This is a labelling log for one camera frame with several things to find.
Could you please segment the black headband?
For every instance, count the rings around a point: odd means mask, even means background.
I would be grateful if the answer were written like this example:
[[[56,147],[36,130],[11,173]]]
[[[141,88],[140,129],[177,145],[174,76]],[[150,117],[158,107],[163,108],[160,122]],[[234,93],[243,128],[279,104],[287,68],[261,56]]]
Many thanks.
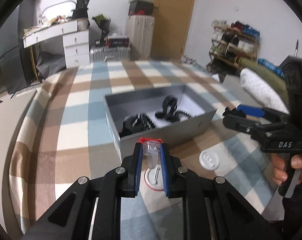
[[[156,128],[153,121],[146,114],[141,113],[135,116],[128,116],[123,121],[120,137],[126,137],[135,133],[140,133]]]

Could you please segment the grey open storage box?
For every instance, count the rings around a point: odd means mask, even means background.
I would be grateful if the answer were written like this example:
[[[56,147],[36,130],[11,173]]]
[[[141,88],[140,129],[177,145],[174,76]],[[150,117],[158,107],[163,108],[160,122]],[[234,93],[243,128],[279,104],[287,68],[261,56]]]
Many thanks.
[[[166,96],[177,98],[177,109],[192,116],[190,120],[171,123],[159,120],[155,113],[160,111]],[[135,143],[140,138],[162,139],[168,146],[176,146],[206,131],[216,109],[195,90],[186,85],[141,89],[126,93],[106,95],[105,111],[111,137],[120,159],[133,153]],[[120,137],[125,118],[144,113],[154,122],[155,128]]]

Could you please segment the white drawer unit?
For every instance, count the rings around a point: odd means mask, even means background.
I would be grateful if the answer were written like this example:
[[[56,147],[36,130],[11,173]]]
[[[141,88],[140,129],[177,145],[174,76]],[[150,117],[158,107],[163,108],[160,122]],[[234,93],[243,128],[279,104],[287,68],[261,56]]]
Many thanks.
[[[66,68],[87,66],[89,56],[89,29],[63,36]]]

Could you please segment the black bag on desk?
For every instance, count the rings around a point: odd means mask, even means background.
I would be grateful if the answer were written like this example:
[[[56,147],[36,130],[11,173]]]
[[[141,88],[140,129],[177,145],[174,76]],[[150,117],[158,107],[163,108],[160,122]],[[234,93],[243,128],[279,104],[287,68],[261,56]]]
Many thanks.
[[[72,11],[72,19],[88,18],[88,4],[90,0],[77,0],[76,8]]]

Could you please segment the black claw hair clip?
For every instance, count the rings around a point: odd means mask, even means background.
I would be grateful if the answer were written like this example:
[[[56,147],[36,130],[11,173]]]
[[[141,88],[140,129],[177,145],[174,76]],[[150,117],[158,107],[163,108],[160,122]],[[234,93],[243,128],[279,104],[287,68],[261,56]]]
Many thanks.
[[[178,116],[174,114],[176,110],[177,110],[177,98],[172,95],[169,95],[166,96],[163,100],[162,111],[156,112],[155,117],[169,122],[177,122],[180,119]]]

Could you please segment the black red shoe box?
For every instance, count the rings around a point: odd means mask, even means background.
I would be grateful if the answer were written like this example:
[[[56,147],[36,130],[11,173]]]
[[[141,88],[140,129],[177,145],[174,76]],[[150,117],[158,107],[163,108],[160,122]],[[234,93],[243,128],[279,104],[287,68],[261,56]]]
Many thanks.
[[[133,1],[130,3],[128,15],[146,15],[151,16],[154,10],[154,4],[145,1]]]

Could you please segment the plaid bed cover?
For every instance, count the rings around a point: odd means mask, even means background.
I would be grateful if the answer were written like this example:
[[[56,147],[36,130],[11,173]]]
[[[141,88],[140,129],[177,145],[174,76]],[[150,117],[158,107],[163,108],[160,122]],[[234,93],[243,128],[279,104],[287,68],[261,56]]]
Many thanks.
[[[79,178],[98,178],[120,165],[104,97],[132,90],[185,84],[216,114],[208,130],[170,150],[199,176],[225,177],[259,213],[276,191],[268,157],[246,134],[224,128],[226,107],[241,103],[203,70],[169,61],[96,62],[47,78],[22,122],[9,168],[9,186],[20,230],[32,224]],[[199,155],[218,155],[215,171]]]

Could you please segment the shoe rack with shoes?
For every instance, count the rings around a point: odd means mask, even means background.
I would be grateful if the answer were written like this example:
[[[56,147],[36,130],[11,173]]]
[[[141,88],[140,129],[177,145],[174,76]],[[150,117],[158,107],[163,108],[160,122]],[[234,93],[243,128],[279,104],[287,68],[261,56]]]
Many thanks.
[[[240,21],[228,24],[226,20],[213,20],[212,27],[214,32],[207,65],[209,71],[225,69],[236,72],[241,69],[241,59],[257,62],[260,31]]]

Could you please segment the white rolled towel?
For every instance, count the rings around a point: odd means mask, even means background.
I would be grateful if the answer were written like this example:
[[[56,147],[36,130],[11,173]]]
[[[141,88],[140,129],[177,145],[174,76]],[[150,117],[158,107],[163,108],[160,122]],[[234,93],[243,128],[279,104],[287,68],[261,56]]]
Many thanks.
[[[278,93],[254,71],[244,68],[240,73],[240,85],[262,106],[289,113]]]

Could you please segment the white dressing desk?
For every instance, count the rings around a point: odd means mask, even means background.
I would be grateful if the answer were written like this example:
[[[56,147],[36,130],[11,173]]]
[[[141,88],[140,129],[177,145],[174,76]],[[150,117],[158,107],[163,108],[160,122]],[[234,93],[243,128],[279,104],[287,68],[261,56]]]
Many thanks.
[[[26,34],[23,37],[24,48],[30,47],[39,42],[49,40],[57,36],[64,36],[78,31],[86,30],[90,26],[90,22],[86,18],[67,21],[65,23],[58,23],[50,27],[43,27],[36,29]]]

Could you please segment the white pin badge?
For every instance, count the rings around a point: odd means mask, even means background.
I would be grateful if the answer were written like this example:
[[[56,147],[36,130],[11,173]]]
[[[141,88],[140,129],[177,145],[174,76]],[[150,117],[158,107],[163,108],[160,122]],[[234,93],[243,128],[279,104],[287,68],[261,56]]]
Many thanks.
[[[218,155],[215,152],[205,150],[203,150],[199,155],[199,163],[208,171],[215,171],[220,165]]]

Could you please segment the dark grey refrigerator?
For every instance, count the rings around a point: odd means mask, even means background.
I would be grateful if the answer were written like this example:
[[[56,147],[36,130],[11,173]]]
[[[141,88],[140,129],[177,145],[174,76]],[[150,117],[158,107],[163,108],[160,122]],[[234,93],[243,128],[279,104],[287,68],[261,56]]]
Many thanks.
[[[35,1],[23,0],[0,28],[0,69],[9,94],[35,79],[30,50],[24,47],[24,30],[33,25]]]

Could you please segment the blue plaid cloth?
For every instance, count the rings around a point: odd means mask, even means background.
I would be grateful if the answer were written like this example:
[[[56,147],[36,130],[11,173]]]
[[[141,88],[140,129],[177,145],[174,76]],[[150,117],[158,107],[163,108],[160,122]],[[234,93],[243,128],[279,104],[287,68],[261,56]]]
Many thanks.
[[[270,61],[267,61],[266,59],[259,58],[258,59],[258,64],[264,66],[266,69],[270,70],[277,76],[281,77],[282,79],[284,78],[284,73],[282,69],[275,64],[273,64]]]

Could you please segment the olive green roll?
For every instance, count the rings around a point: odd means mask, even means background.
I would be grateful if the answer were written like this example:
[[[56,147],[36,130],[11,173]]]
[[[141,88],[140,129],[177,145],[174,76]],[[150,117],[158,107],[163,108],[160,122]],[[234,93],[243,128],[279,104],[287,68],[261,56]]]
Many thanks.
[[[265,66],[259,65],[245,57],[240,57],[238,64],[242,68],[248,68],[254,71],[279,94],[283,101],[288,101],[287,88],[283,78],[268,70]]]

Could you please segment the black fabric under desk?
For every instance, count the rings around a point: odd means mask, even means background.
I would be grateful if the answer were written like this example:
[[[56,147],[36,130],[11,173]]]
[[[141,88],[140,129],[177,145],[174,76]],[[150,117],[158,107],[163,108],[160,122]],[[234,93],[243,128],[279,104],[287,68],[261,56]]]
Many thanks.
[[[66,69],[65,57],[63,55],[51,54],[41,51],[37,60],[36,69],[40,79],[47,79],[49,76]]]

